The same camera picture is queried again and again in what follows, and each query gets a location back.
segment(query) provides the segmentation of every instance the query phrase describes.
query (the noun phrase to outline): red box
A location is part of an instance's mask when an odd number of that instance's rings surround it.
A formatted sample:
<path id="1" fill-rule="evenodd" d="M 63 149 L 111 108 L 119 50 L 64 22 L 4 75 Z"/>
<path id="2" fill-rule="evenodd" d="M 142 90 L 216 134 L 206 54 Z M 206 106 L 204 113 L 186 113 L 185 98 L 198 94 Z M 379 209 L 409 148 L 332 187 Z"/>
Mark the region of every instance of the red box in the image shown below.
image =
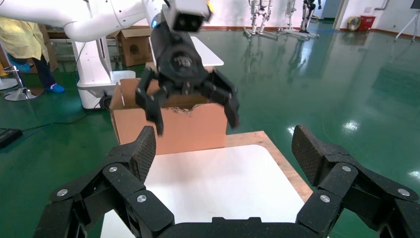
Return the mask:
<path id="1" fill-rule="evenodd" d="M 375 21 L 376 16 L 360 16 L 362 23 L 360 24 L 358 31 L 370 31 Z"/>

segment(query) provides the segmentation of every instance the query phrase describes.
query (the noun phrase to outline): white table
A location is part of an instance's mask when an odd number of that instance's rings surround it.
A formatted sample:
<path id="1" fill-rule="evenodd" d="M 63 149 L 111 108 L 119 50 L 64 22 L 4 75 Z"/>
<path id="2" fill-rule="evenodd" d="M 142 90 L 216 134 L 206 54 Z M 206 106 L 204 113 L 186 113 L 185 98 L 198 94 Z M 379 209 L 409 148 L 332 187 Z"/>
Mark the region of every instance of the white table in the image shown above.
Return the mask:
<path id="1" fill-rule="evenodd" d="M 224 65 L 224 62 L 213 51 L 211 51 L 203 42 L 201 42 L 197 37 L 192 36 L 191 39 L 193 40 L 197 53 L 201 57 L 204 67 Z M 150 42 L 150 48 L 152 50 L 153 62 L 156 65 L 155 54 L 153 52 L 153 45 L 152 45 L 152 42 L 150 41 L 150 37 L 149 37 L 149 42 Z"/>
<path id="2" fill-rule="evenodd" d="M 145 185 L 174 214 L 175 223 L 212 217 L 295 222 L 303 201 L 269 152 L 259 145 L 156 156 Z M 101 238 L 133 238 L 114 211 Z"/>

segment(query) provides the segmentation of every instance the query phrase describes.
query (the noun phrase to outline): textured fingertip pad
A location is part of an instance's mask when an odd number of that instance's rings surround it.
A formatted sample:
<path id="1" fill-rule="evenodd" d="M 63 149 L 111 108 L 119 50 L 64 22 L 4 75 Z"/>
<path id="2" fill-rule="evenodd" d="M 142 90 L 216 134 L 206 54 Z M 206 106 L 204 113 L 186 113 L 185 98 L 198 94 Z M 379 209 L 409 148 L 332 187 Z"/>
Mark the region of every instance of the textured fingertip pad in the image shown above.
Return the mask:
<path id="1" fill-rule="evenodd" d="M 323 167 L 322 141 L 304 125 L 297 125 L 293 133 L 292 153 L 312 186 L 318 186 Z"/>
<path id="2" fill-rule="evenodd" d="M 156 139 L 153 127 L 145 126 L 133 143 L 135 147 L 131 155 L 132 169 L 139 181 L 144 183 L 156 155 Z"/>

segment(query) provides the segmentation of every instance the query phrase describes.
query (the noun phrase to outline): green epoxy floor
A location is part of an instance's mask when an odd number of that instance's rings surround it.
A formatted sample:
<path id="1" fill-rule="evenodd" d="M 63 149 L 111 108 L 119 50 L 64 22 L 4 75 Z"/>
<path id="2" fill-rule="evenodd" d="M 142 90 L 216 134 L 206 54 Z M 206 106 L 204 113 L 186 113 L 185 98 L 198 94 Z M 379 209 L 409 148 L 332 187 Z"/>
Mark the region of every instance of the green epoxy floor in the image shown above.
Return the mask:
<path id="1" fill-rule="evenodd" d="M 305 124 L 320 139 L 346 147 L 363 166 L 420 193 L 420 44 L 393 44 L 394 36 L 374 32 L 333 32 L 330 24 L 313 27 L 320 38 L 309 42 L 284 36 L 248 42 L 241 32 L 198 35 L 225 61 L 220 71 L 239 88 L 241 125 L 228 133 L 264 130 L 303 175 L 290 144 L 293 127 Z M 23 129 L 84 115 L 73 68 L 74 62 L 62 63 L 54 73 L 66 86 L 64 94 L 7 102 L 0 92 L 0 127 Z M 138 74 L 143 68 L 133 67 Z M 24 79 L 38 85 L 36 76 Z M 77 124 L 27 131 L 0 150 L 1 237 L 31 237 L 49 193 L 93 169 L 115 145 L 109 112 L 103 111 Z M 98 224 L 90 237 L 100 230 Z M 375 233 L 344 211 L 330 237 Z"/>

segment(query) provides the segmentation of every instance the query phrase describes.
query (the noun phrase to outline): black cable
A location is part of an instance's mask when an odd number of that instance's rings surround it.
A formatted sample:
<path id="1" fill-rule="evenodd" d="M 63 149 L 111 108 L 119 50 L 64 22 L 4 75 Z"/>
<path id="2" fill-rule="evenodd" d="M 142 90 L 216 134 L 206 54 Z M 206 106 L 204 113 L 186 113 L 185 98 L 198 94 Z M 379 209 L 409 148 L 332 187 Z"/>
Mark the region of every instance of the black cable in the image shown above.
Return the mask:
<path id="1" fill-rule="evenodd" d="M 76 64 L 74 65 L 73 72 L 70 73 L 70 76 L 72 76 L 72 74 L 76 73 L 77 63 L 80 60 L 80 56 L 82 55 L 82 52 L 83 52 L 83 49 L 85 48 L 85 46 L 86 46 L 86 43 L 83 43 L 82 49 L 80 50 L 79 56 L 77 57 L 77 60 L 76 60 Z"/>
<path id="2" fill-rule="evenodd" d="M 168 0 L 163 0 L 163 1 L 166 3 L 166 5 L 168 5 L 168 7 L 170 7 L 170 3 Z"/>
<path id="3" fill-rule="evenodd" d="M 71 122 L 50 122 L 50 123 L 47 123 L 47 124 L 43 124 L 43 125 L 39 125 L 39 126 L 24 129 L 24 130 L 22 130 L 22 132 L 27 131 L 27 130 L 34 130 L 34 129 L 42 128 L 42 127 L 49 126 L 49 125 L 71 125 L 71 124 L 75 124 L 75 123 L 78 123 L 79 121 L 81 121 L 82 119 L 86 118 L 87 116 L 89 116 L 91 113 L 92 113 L 92 111 L 88 112 L 86 115 L 82 116 L 81 118 L 76 119 L 76 120 L 71 121 Z"/>

